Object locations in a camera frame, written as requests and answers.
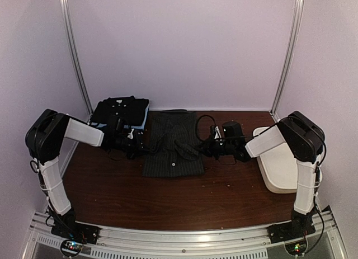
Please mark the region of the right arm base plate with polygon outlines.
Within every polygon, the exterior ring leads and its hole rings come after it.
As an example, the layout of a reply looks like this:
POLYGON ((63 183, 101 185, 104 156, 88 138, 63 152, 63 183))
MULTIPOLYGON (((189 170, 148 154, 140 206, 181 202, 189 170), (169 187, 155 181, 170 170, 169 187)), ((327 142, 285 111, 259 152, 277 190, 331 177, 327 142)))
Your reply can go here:
POLYGON ((286 222, 281 224, 273 224, 268 227, 268 236, 271 243, 286 242, 297 238, 303 238, 309 234, 316 232, 312 223, 301 226, 299 222, 286 222))

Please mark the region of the dark pinstriped long sleeve shirt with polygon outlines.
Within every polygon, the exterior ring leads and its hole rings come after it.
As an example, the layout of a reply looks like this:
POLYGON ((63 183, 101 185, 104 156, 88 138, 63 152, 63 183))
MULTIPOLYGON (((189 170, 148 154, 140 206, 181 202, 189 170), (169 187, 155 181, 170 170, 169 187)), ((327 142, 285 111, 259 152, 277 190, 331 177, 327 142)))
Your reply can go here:
POLYGON ((205 173, 202 157, 196 149, 196 114, 187 110, 161 111, 152 117, 149 154, 142 176, 175 178, 205 173))

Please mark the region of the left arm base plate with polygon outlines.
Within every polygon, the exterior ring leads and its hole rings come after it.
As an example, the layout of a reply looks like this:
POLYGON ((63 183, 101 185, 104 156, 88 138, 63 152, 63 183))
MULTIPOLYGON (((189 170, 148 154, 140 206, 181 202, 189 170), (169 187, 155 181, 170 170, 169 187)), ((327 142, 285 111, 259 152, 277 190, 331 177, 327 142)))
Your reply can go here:
POLYGON ((100 229, 97 226, 75 223, 73 227, 55 222, 51 234, 83 244, 96 244, 100 229))

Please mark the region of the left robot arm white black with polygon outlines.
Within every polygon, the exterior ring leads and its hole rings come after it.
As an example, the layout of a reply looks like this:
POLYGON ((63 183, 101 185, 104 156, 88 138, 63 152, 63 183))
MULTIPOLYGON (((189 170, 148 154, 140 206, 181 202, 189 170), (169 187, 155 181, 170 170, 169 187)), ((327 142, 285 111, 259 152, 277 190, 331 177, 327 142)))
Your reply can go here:
POLYGON ((46 109, 25 136, 25 144, 32 158, 30 165, 38 174, 41 189, 55 220, 54 225, 69 239, 81 230, 67 197, 59 171, 59 155, 64 139, 74 140, 105 151, 120 150, 127 159, 149 153, 142 140, 143 133, 114 115, 106 126, 97 128, 70 115, 46 109))

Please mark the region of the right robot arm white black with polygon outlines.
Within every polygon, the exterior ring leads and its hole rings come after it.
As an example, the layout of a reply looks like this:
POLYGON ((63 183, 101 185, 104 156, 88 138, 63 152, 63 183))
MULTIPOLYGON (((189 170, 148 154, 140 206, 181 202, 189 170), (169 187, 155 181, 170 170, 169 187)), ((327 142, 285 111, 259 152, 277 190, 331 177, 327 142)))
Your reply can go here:
POLYGON ((299 237, 312 222, 316 208, 316 192, 319 187, 319 168, 323 163, 327 147, 323 130, 299 111, 265 128, 257 135, 245 136, 241 125, 235 121, 210 127, 210 136, 200 139, 195 147, 207 157, 233 156, 235 160, 247 162, 286 143, 296 159, 298 181, 291 221, 287 233, 299 237))

